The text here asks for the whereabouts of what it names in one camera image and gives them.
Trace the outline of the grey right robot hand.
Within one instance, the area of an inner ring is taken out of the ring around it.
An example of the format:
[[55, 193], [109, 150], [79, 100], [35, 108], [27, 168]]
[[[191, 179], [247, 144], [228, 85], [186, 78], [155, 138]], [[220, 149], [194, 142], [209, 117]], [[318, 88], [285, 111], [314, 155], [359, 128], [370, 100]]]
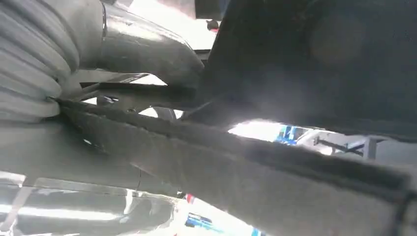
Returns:
[[107, 180], [109, 163], [76, 140], [57, 100], [78, 92], [79, 69], [149, 73], [195, 85], [203, 64], [179, 35], [100, 0], [0, 3], [0, 177], [18, 194], [0, 206], [10, 233], [40, 178]]

